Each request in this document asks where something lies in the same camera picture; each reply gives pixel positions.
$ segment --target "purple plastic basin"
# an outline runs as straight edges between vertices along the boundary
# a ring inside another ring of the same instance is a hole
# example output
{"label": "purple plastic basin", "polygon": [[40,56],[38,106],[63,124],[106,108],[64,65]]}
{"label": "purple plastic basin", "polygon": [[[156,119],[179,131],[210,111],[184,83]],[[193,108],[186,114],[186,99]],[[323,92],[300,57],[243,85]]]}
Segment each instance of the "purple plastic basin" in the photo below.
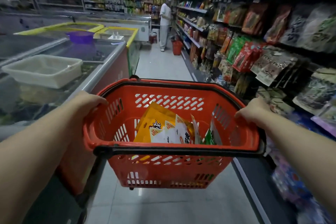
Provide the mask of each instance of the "purple plastic basin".
{"label": "purple plastic basin", "polygon": [[69,36],[70,41],[74,44],[91,44],[93,42],[94,33],[79,30],[67,32],[66,35]]}

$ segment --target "yellow freezer trim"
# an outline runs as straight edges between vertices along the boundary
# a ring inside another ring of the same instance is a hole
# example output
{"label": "yellow freezer trim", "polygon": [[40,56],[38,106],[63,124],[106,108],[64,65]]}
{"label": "yellow freezer trim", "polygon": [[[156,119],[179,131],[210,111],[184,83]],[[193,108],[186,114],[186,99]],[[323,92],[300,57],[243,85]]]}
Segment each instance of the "yellow freezer trim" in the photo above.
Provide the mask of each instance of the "yellow freezer trim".
{"label": "yellow freezer trim", "polygon": [[45,27],[41,27],[41,28],[35,28],[35,29],[27,30],[27,31],[22,31],[22,32],[14,33],[14,34],[15,35],[36,35],[36,34],[43,33],[47,30],[55,30],[58,27],[67,26],[67,25],[69,25],[69,27],[63,28],[65,31],[67,29],[68,30],[77,30],[77,31],[86,31],[86,30],[83,30],[83,29],[71,28],[71,25],[93,25],[93,26],[96,26],[94,28],[91,28],[91,29],[87,30],[89,32],[96,32],[96,31],[102,30],[104,28],[103,24],[97,24],[97,23],[91,23],[91,22],[63,22],[63,23],[59,23],[59,24],[55,24],[55,25],[45,26]]}
{"label": "yellow freezer trim", "polygon": [[136,37],[139,29],[138,28],[122,28],[122,27],[105,27],[103,29],[101,29],[100,31],[96,32],[96,34],[105,34],[105,32],[109,29],[126,29],[126,30],[132,30],[134,31],[132,36],[128,39],[127,41],[127,48],[129,48],[134,40],[134,38]]}

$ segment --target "white plastic tray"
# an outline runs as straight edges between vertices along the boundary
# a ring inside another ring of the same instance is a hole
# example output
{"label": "white plastic tray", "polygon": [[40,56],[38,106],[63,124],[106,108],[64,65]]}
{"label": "white plastic tray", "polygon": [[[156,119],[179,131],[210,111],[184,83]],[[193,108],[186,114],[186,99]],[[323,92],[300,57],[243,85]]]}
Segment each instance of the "white plastic tray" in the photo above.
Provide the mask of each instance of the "white plastic tray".
{"label": "white plastic tray", "polygon": [[3,66],[17,82],[59,89],[82,74],[81,59],[35,55]]}

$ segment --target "white snack bag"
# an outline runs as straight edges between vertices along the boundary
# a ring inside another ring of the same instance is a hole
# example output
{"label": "white snack bag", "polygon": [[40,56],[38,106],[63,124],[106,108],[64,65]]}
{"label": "white snack bag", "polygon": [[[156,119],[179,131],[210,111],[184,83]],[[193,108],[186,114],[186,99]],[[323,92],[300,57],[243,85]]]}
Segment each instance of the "white snack bag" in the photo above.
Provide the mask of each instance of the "white snack bag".
{"label": "white snack bag", "polygon": [[165,141],[168,143],[182,143],[179,136],[176,134],[175,126],[169,121],[165,122],[165,127],[163,129],[165,131]]}
{"label": "white snack bag", "polygon": [[201,143],[201,137],[200,137],[200,133],[198,131],[197,122],[196,122],[194,116],[192,116],[192,115],[191,115],[191,119],[192,119],[192,125],[194,126],[194,130],[195,130],[195,144],[200,144]]}
{"label": "white snack bag", "polygon": [[165,141],[165,131],[158,128],[149,128],[150,141],[152,143],[167,143]]}
{"label": "white snack bag", "polygon": [[190,140],[190,134],[187,129],[187,125],[184,123],[182,118],[176,115],[175,118],[175,132],[181,141],[181,143],[192,144],[193,142]]}

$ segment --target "tiled floor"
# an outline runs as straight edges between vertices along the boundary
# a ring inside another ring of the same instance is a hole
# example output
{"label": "tiled floor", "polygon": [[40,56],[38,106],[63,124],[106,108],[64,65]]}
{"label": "tiled floor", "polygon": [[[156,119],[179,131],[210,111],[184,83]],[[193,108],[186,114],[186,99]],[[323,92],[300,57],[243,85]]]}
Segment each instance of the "tiled floor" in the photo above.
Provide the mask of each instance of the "tiled floor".
{"label": "tiled floor", "polygon": [[[191,81],[184,60],[158,44],[141,51],[140,78]],[[207,189],[124,188],[106,163],[86,224],[258,224],[254,211],[230,164]]]}

